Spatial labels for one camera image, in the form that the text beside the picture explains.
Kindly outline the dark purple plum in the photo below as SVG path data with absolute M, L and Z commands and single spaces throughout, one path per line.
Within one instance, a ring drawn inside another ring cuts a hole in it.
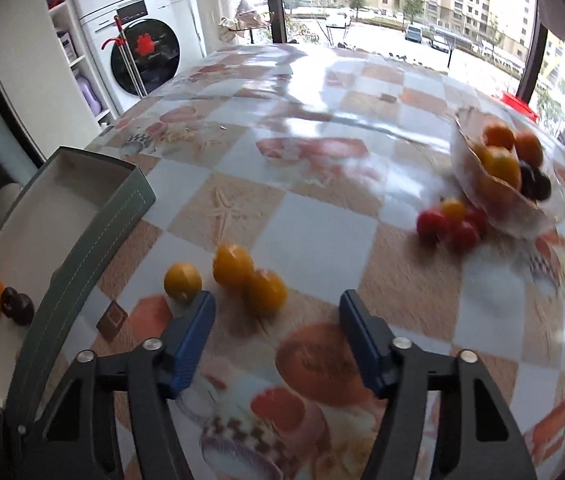
M 24 292 L 13 297 L 12 319 L 19 326 L 29 326 L 34 318 L 35 308 L 31 298 Z

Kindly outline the yellow orange fruit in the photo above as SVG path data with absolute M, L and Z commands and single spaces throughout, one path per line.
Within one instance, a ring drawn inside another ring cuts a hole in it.
M 191 304 L 202 290 L 202 278 L 191 263 L 177 262 L 166 271 L 163 287 L 168 297 L 181 304 Z

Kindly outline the orange small fruit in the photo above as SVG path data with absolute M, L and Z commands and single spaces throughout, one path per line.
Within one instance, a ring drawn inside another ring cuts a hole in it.
M 256 269 L 247 280 L 243 297 L 252 315 L 273 315 L 279 312 L 287 301 L 288 287 L 275 271 Z
M 213 278 L 217 284 L 228 289 L 243 289 L 254 272 L 250 252 L 237 244 L 217 247 L 213 260 Z

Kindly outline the dark plum in tray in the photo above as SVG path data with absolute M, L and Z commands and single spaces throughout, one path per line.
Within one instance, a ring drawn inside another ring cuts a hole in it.
M 12 318 L 18 307 L 19 293 L 12 287 L 5 287 L 0 295 L 0 310 L 7 318 Z

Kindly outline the red cherry tomato right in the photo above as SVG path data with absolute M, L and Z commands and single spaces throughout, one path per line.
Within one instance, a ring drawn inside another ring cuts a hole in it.
M 480 243 L 481 235 L 469 221 L 462 220 L 450 232 L 450 248 L 456 254 L 464 254 Z

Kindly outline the red cherry tomato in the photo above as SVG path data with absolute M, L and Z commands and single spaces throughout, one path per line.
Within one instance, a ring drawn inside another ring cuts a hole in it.
M 420 212 L 416 230 L 420 240 L 424 243 L 437 245 L 447 237 L 449 222 L 442 211 L 428 209 Z
M 481 235 L 469 221 L 462 220 L 450 232 L 450 248 L 456 254 L 464 254 L 480 243 Z

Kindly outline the green white tray box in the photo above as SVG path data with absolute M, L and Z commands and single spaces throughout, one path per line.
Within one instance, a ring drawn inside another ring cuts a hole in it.
M 0 314 L 0 408 L 10 384 L 32 417 L 92 287 L 156 200 L 144 172 L 108 155 L 58 148 L 0 227 L 0 281 L 32 300 L 29 335 Z

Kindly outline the red cherry tomato left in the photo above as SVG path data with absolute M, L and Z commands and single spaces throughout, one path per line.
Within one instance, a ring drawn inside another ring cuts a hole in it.
M 449 222 L 442 211 L 428 209 L 420 212 L 416 230 L 420 240 L 424 243 L 437 245 L 447 237 Z

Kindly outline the orange cherry tomato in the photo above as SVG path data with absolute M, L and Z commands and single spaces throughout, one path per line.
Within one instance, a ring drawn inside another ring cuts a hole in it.
M 456 224 L 465 220 L 468 209 L 462 200 L 447 198 L 439 204 L 439 211 L 451 226 L 456 226 Z

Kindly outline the glass fruit bowl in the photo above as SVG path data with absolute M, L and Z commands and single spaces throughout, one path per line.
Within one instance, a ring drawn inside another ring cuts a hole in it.
M 530 240 L 565 219 L 562 188 L 535 134 L 473 106 L 457 110 L 455 122 L 453 174 L 492 226 Z

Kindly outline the white storage shelf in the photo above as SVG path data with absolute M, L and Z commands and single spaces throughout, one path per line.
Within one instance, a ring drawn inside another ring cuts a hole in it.
M 109 128 L 116 113 L 96 61 L 89 49 L 73 0 L 46 0 L 48 15 L 70 71 L 100 130 Z

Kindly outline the lower washing machine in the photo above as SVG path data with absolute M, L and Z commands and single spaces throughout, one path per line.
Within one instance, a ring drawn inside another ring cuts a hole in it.
M 115 110 L 135 105 L 139 93 L 114 38 L 123 34 L 148 93 L 158 90 L 203 58 L 194 16 L 186 0 L 123 0 L 81 19 Z

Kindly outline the red white mop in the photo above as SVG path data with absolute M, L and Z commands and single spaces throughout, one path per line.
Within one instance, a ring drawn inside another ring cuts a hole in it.
M 106 41 L 104 41 L 104 43 L 101 44 L 100 49 L 104 50 L 108 44 L 115 44 L 120 52 L 123 64 L 126 68 L 126 72 L 128 76 L 130 76 L 130 81 L 132 82 L 132 85 L 136 90 L 137 96 L 139 96 L 140 99 L 143 99 L 148 96 L 148 92 L 139 74 L 139 70 L 132 55 L 132 51 L 130 51 L 130 45 L 128 44 L 127 38 L 125 36 L 122 21 L 118 14 L 115 14 L 113 16 L 113 20 L 114 25 L 118 30 L 118 34 L 115 37 L 108 38 Z

